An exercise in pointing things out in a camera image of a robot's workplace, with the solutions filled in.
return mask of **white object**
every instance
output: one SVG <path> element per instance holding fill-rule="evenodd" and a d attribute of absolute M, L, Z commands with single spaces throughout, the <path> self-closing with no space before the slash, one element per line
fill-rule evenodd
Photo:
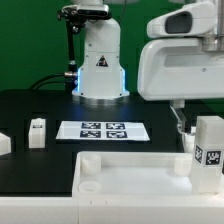
<path fill-rule="evenodd" d="M 192 154 L 186 154 L 185 157 L 175 159 L 174 171 L 180 176 L 189 176 L 191 172 Z"/>
<path fill-rule="evenodd" d="M 196 129 L 192 192 L 218 193 L 223 176 L 224 120 L 218 116 L 199 116 Z"/>
<path fill-rule="evenodd" d="M 184 151 L 186 153 L 193 153 L 194 151 L 195 133 L 196 127 L 191 127 L 191 133 L 185 133 L 182 135 Z"/>
<path fill-rule="evenodd" d="M 56 139 L 149 141 L 143 123 L 62 121 Z"/>
<path fill-rule="evenodd" d="M 145 100 L 224 96 L 224 52 L 203 52 L 199 38 L 164 39 L 143 49 L 138 92 Z"/>
<path fill-rule="evenodd" d="M 128 96 L 125 72 L 119 63 L 120 27 L 114 19 L 87 22 L 85 61 L 78 72 L 76 97 L 115 100 Z"/>
<path fill-rule="evenodd" d="M 166 31 L 166 22 L 169 17 L 188 12 L 192 16 L 192 27 L 188 33 L 170 34 Z M 212 2 L 204 1 L 183 6 L 182 9 L 160 16 L 148 23 L 147 34 L 151 38 L 200 36 L 213 31 L 217 23 L 216 6 Z"/>
<path fill-rule="evenodd" d="M 79 185 L 79 192 L 84 194 L 98 194 L 102 186 L 95 181 L 83 182 Z"/>
<path fill-rule="evenodd" d="M 46 120 L 32 119 L 29 130 L 29 148 L 45 148 Z"/>
<path fill-rule="evenodd" d="M 0 156 L 11 153 L 11 139 L 0 133 Z"/>
<path fill-rule="evenodd" d="M 84 155 L 82 157 L 82 172 L 93 175 L 101 171 L 101 156 L 97 154 Z"/>
<path fill-rule="evenodd" d="M 94 154 L 101 156 L 102 171 L 86 175 L 82 173 L 81 158 Z M 212 220 L 223 223 L 223 176 L 218 194 L 192 195 L 189 177 L 175 173 L 175 161 L 184 160 L 186 156 L 181 153 L 81 152 L 76 159 L 72 198 L 2 197 L 1 222 L 207 224 Z"/>

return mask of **black cable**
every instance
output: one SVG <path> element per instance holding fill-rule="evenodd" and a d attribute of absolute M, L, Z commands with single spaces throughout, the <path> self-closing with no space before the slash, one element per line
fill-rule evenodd
<path fill-rule="evenodd" d="M 127 7 L 127 2 L 128 2 L 128 0 L 124 0 L 124 6 L 123 6 L 123 10 L 122 10 L 122 13 L 121 13 L 121 16 L 120 16 L 119 25 L 121 25 L 121 23 L 122 23 L 124 13 L 125 13 L 125 10 L 126 10 L 126 7 Z"/>
<path fill-rule="evenodd" d="M 39 84 L 35 89 L 39 89 L 41 86 L 45 86 L 45 85 L 49 85 L 49 84 L 61 84 L 61 83 L 65 83 L 65 82 L 60 82 L 60 81 L 50 81 L 50 82 L 44 82 Z"/>
<path fill-rule="evenodd" d="M 44 82 L 44 81 L 47 81 L 49 79 L 53 79 L 53 78 L 56 78 L 56 77 L 61 77 L 61 76 L 64 76 L 64 73 L 59 73 L 59 74 L 54 74 L 54 75 L 49 75 L 49 76 L 46 76 L 40 80 L 38 80 L 37 82 L 35 82 L 33 85 L 31 85 L 29 87 L 29 90 L 32 90 L 34 89 L 37 85 L 39 85 L 40 83 Z"/>

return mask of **black tabletop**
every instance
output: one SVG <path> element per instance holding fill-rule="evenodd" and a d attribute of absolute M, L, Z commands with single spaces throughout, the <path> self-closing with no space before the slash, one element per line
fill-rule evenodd
<path fill-rule="evenodd" d="M 146 102 L 135 94 L 125 104 L 96 107 L 74 102 L 64 91 L 8 90 L 0 93 L 0 107 L 0 132 L 12 140 L 12 153 L 0 157 L 0 196 L 71 196 L 80 151 L 183 152 L 168 101 Z M 196 100 L 183 111 L 192 125 L 199 115 L 215 114 Z M 34 118 L 46 119 L 45 149 L 28 148 Z M 141 122 L 150 141 L 56 141 L 61 121 Z"/>

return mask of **white robot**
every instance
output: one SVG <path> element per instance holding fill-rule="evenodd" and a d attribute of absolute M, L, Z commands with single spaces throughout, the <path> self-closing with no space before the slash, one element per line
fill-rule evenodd
<path fill-rule="evenodd" d="M 186 99 L 224 96 L 224 1 L 184 5 L 150 21 L 147 34 L 160 39 L 141 53 L 138 91 L 146 100 L 171 100 L 178 130 L 184 133 L 180 108 Z"/>
<path fill-rule="evenodd" d="M 125 71 L 119 63 L 120 27 L 104 3 L 136 1 L 74 0 L 74 5 L 62 9 L 61 14 L 69 21 L 73 33 L 85 27 L 84 63 L 77 69 L 78 85 L 72 92 L 75 99 L 108 105 L 123 101 L 129 95 L 125 89 Z M 71 67 L 74 66 L 73 58 L 70 61 Z"/>

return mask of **white cube with marker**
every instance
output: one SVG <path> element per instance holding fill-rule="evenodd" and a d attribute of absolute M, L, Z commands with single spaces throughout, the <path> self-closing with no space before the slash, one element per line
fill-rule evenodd
<path fill-rule="evenodd" d="M 200 116 L 191 168 L 192 193 L 218 193 L 224 158 L 224 120 Z"/>
<path fill-rule="evenodd" d="M 33 119 L 31 120 L 29 130 L 29 148 L 45 148 L 46 139 L 46 120 Z"/>

